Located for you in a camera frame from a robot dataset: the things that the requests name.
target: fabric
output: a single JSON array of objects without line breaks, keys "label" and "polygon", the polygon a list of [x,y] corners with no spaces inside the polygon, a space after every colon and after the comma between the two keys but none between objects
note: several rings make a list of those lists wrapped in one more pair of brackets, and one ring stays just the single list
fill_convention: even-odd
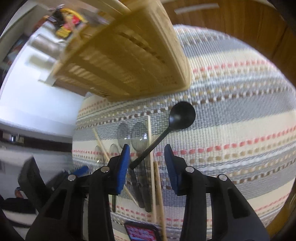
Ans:
[{"label": "fabric", "polygon": [[[191,65],[190,88],[124,102],[108,102],[88,93],[73,137],[74,165],[87,164],[92,171],[103,165],[92,128],[107,152],[112,144],[120,152],[119,144],[127,142],[135,159],[134,146],[145,127],[135,135],[133,126],[137,122],[146,126],[150,115],[155,140],[168,126],[170,108],[188,101],[197,113],[193,125],[171,132],[153,151],[160,170],[168,239],[179,239],[186,197],[177,197],[171,189],[163,154],[166,144],[202,173],[228,175],[267,226],[283,206],[296,174],[295,88],[274,64],[235,38],[197,27],[174,28]],[[133,194],[129,175],[126,187]],[[137,207],[124,191],[116,205],[112,221],[117,240],[129,240],[123,226],[126,220],[152,221],[153,214]],[[209,200],[207,213],[210,238]],[[161,231],[159,222],[154,225]]]}]

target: wooden surface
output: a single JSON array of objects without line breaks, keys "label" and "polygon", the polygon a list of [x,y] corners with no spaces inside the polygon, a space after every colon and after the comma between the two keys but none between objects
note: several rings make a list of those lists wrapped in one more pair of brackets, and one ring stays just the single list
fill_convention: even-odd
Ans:
[{"label": "wooden surface", "polygon": [[[197,4],[218,3],[219,8],[177,15],[174,10]],[[296,37],[276,9],[252,0],[177,0],[164,3],[173,24],[210,28],[251,45],[296,85]]]}]

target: basket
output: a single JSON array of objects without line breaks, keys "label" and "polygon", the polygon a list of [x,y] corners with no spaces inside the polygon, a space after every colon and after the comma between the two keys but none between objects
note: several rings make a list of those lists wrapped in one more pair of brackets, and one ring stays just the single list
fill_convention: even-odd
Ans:
[{"label": "basket", "polygon": [[109,101],[189,88],[192,73],[160,1],[141,0],[130,12],[85,37],[82,28],[55,65],[58,81]]}]

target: silver rivet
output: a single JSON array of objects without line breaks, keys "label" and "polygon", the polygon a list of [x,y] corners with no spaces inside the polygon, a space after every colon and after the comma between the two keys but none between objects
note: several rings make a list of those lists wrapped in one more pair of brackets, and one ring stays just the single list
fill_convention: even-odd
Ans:
[{"label": "silver rivet", "polygon": [[192,172],[194,172],[194,168],[193,167],[186,167],[185,171],[192,173]]},{"label": "silver rivet", "polygon": [[227,180],[227,176],[224,175],[224,174],[221,174],[221,175],[219,176],[219,178],[220,178],[220,180],[222,180],[222,181],[226,181],[226,180]]},{"label": "silver rivet", "polygon": [[107,166],[103,166],[103,167],[101,168],[101,172],[108,172],[109,170],[110,170],[110,168],[107,167]]},{"label": "silver rivet", "polygon": [[75,178],[76,178],[75,175],[69,175],[69,176],[68,176],[68,180],[69,180],[69,181],[74,181]]}]

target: black spoon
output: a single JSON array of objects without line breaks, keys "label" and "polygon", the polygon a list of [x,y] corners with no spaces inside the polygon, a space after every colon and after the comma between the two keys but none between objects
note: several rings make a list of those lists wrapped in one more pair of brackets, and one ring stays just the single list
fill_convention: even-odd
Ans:
[{"label": "black spoon", "polygon": [[195,109],[188,102],[179,102],[175,104],[169,115],[169,124],[167,129],[145,150],[129,167],[134,169],[142,160],[172,131],[181,130],[190,127],[195,120]]}]

